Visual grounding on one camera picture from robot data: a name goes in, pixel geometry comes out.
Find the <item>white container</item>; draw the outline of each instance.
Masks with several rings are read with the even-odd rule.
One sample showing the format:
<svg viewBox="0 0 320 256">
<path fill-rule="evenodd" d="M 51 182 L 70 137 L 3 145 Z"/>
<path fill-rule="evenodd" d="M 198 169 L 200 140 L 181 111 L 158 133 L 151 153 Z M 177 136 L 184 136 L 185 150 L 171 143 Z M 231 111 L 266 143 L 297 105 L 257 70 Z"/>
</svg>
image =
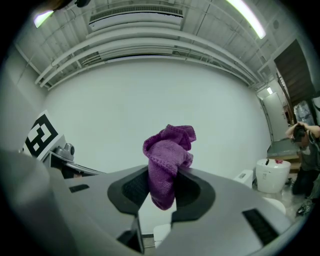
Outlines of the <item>white container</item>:
<svg viewBox="0 0 320 256">
<path fill-rule="evenodd" d="M 256 162 L 255 175 L 258 190 L 264 193 L 280 192 L 287 181 L 290 166 L 291 163 L 287 161 L 276 163 L 274 159 L 261 159 Z"/>
</svg>

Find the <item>purple cloth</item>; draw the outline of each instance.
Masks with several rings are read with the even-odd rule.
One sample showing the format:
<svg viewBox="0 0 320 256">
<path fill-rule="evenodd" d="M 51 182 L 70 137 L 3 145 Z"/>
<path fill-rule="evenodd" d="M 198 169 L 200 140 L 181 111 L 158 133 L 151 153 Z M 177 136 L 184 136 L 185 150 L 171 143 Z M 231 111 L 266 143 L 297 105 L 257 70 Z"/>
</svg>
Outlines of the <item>purple cloth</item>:
<svg viewBox="0 0 320 256">
<path fill-rule="evenodd" d="M 192 126 L 170 124 L 143 143 L 143 153 L 149 158 L 148 183 L 152 201 L 162 209 L 169 209 L 175 199 L 174 179 L 178 167 L 189 167 L 194 156 L 187 151 L 196 140 Z"/>
</svg>

